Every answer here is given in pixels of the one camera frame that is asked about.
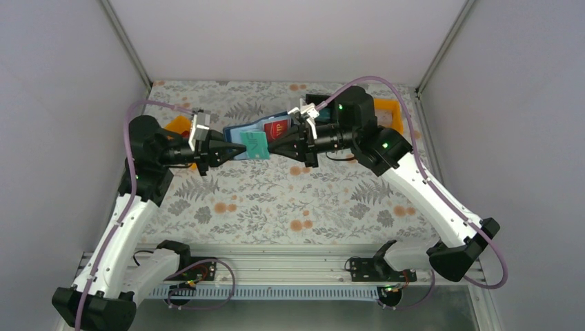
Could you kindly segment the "blue leather card holder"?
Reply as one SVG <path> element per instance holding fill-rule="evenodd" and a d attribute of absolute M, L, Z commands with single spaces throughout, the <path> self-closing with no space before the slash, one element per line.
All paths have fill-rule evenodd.
<path fill-rule="evenodd" d="M 244 145 L 246 151 L 234 157 L 235 161 L 269 160 L 268 144 L 283 136 L 292 125 L 291 117 L 282 112 L 256 121 L 224 128 L 227 142 Z"/>

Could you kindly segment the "teal card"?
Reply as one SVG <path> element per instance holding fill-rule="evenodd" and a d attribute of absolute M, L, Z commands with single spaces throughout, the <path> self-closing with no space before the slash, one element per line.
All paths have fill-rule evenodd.
<path fill-rule="evenodd" d="M 268 142 L 264 131 L 245 131 L 240 134 L 241 142 L 246 146 L 244 159 L 268 160 Z"/>

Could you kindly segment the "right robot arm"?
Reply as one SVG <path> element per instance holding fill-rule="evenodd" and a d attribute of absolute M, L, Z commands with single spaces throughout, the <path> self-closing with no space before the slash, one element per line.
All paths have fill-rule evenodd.
<path fill-rule="evenodd" d="M 329 97 L 311 95 L 288 113 L 295 123 L 268 144 L 270 153 L 316 168 L 318 154 L 349 149 L 360 165 L 413 203 L 439 236 L 437 243 L 389 241 L 376 261 L 398 272 L 431 269 L 449 281 L 466 278 L 499 231 L 498 222 L 465 208 L 428 171 L 407 139 L 380 126 L 371 95 L 347 86 Z"/>

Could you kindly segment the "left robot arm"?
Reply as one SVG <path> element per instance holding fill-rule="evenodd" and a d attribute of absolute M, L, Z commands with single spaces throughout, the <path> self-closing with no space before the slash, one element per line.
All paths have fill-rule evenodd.
<path fill-rule="evenodd" d="M 193 126 L 185 138 L 149 115 L 125 126 L 124 143 L 126 170 L 106 230 L 72 285 L 57 288 L 52 296 L 54 308 L 75 330 L 128 330 L 141 302 L 159 284 L 175 281 L 176 291 L 193 289 L 213 279 L 219 265 L 216 258 L 193 257 L 187 244 L 166 239 L 128 271 L 143 229 L 167 194 L 172 169 L 193 163 L 205 175 L 246 147 L 202 125 Z"/>

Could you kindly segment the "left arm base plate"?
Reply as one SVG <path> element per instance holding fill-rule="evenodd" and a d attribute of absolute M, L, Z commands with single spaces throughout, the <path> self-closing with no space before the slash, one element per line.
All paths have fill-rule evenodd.
<path fill-rule="evenodd" d="M 178 271 L 164 278 L 164 281 L 214 281 L 217 271 L 217 259 L 212 257 L 191 257 L 186 265 L 180 265 Z"/>

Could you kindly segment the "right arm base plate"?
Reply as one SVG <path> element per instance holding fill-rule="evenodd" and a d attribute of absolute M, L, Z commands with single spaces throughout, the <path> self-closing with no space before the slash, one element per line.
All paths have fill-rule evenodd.
<path fill-rule="evenodd" d="M 385 261 L 374 261 L 373 258 L 351 257 L 345 265 L 352 282 L 414 282 L 416 272 L 410 270 L 396 271 Z"/>

